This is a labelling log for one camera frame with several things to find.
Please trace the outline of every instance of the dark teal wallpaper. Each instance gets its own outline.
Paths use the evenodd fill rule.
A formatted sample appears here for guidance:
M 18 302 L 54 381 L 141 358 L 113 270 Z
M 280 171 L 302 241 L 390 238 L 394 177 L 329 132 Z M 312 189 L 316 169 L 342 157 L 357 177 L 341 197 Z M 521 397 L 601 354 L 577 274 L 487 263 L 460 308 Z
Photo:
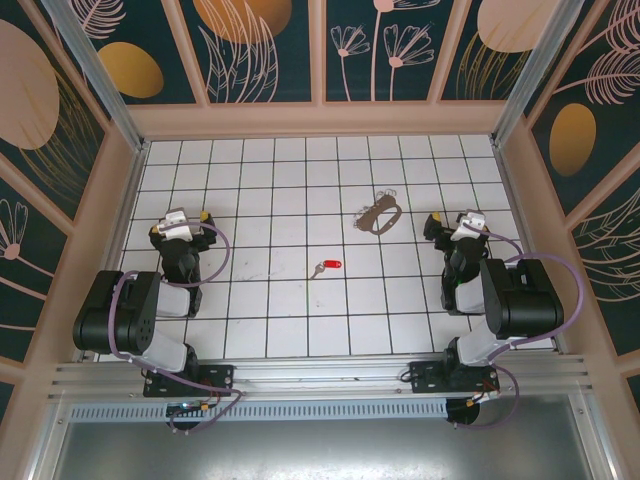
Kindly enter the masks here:
M 307 0 L 181 0 L 212 103 L 309 102 Z
M 506 100 L 554 6 L 473 0 L 442 100 Z
M 574 230 L 618 355 L 640 348 L 640 170 Z
M 611 1 L 533 126 L 565 213 L 640 141 L 640 4 Z
M 452 6 L 328 0 L 327 101 L 426 100 Z
M 0 45 L 0 154 L 74 218 L 104 131 L 17 2 Z
M 631 395 L 633 395 L 633 399 L 636 401 L 638 412 L 640 412 L 640 375 L 627 378 L 627 382 L 629 383 Z
M 69 4 L 125 103 L 195 103 L 160 0 L 69 0 Z M 51 23 L 39 1 L 38 5 Z
M 9 400 L 11 399 L 12 393 L 13 385 L 10 383 L 0 382 L 0 425 L 2 424 L 4 414 L 7 412 L 7 407 L 9 406 Z
M 538 88 L 536 88 L 536 90 L 533 92 L 533 95 L 531 96 L 529 103 L 527 103 L 527 106 L 524 109 L 525 116 L 527 117 L 529 116 L 529 113 L 531 113 L 531 110 L 538 102 L 540 95 L 542 95 L 542 91 L 547 86 L 547 80 L 549 80 L 549 77 L 553 75 L 553 73 L 558 68 L 558 64 L 562 60 L 562 57 L 564 57 L 564 54 L 567 51 L 567 48 L 569 48 L 569 45 L 571 45 L 571 42 L 573 41 L 573 37 L 575 37 L 576 33 L 578 33 L 578 30 L 580 30 L 580 27 L 582 26 L 582 22 L 584 22 L 584 18 L 587 16 L 587 13 L 589 13 L 589 11 L 591 10 L 591 7 L 593 6 L 594 1 L 595 0 L 585 0 L 585 2 L 582 4 L 582 9 L 580 10 L 580 14 L 578 15 L 578 18 L 573 24 L 571 31 L 567 34 L 567 37 L 564 39 L 562 46 L 560 47 L 560 49 L 558 50 L 558 53 L 556 54 L 556 58 L 553 60 L 553 62 L 551 62 L 551 65 L 547 69 L 547 73 L 545 74 L 544 78 L 540 81 Z
M 24 361 L 66 241 L 0 180 L 0 356 Z

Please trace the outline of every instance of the white tiled floor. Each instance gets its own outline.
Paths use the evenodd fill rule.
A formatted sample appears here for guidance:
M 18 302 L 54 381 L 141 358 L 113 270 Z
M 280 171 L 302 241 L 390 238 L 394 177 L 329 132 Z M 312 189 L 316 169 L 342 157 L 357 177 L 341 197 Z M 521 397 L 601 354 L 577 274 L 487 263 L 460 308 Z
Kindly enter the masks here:
M 381 190 L 393 190 L 404 213 L 377 237 L 353 223 Z M 492 231 L 518 239 L 481 135 L 154 142 L 124 271 L 161 270 L 147 234 L 169 206 L 194 218 L 211 212 L 234 247 L 226 271 L 202 287 L 195 319 L 158 321 L 203 359 L 440 351 L 479 319 L 442 311 L 443 255 L 422 235 L 429 214 L 455 221 L 479 207 Z M 495 257 L 513 254 L 489 245 Z M 221 247 L 201 255 L 203 277 Z M 328 259 L 343 268 L 308 281 Z

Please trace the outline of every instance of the red object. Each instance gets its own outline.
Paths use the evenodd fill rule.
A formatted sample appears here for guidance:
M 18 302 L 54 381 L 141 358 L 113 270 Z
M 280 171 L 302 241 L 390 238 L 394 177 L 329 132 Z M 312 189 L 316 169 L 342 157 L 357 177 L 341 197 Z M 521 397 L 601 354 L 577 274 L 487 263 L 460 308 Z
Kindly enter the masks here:
M 338 260 L 325 260 L 322 263 L 325 268 L 340 268 L 342 266 L 342 262 Z

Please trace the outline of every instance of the black mounting bracket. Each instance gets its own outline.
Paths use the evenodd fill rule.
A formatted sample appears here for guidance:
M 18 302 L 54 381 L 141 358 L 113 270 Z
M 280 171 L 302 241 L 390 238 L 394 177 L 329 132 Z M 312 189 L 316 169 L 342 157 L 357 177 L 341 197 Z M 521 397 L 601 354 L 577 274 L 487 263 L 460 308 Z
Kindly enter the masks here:
M 199 365 L 196 383 L 211 384 L 212 387 L 233 388 L 233 365 Z M 143 395 L 147 398 L 175 398 L 175 397 L 209 397 L 211 392 L 190 387 L 171 380 L 159 373 L 147 370 Z M 221 397 L 228 397 L 230 393 L 221 393 Z
M 413 393 L 472 393 L 485 390 L 484 381 L 500 389 L 496 369 L 491 366 L 458 365 L 447 371 L 442 360 L 411 362 L 409 378 Z

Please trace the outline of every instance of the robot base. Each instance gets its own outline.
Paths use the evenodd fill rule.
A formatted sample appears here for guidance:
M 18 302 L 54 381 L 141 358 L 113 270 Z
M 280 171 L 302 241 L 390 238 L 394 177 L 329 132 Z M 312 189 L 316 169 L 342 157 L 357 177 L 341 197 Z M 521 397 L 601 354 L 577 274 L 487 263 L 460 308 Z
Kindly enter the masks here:
M 185 369 L 176 373 L 178 377 L 203 385 L 218 388 L 233 387 L 233 365 L 200 365 L 195 351 L 188 347 Z M 173 397 L 210 397 L 211 392 L 200 388 L 190 387 L 183 383 L 171 380 L 159 373 L 147 370 L 143 395 L 147 398 L 173 398 Z M 230 393 L 220 393 L 221 397 L 228 397 Z
M 233 387 L 233 365 L 200 365 L 197 383 L 208 384 L 212 387 Z M 147 398 L 174 397 L 209 397 L 211 392 L 199 388 L 189 387 L 182 383 L 169 380 L 159 373 L 147 371 L 143 395 Z M 221 397 L 228 397 L 230 393 L 221 393 Z
M 484 391 L 485 382 L 495 390 L 500 389 L 495 368 L 468 367 L 460 363 L 457 340 L 452 340 L 442 360 L 409 364 L 413 393 L 473 393 Z

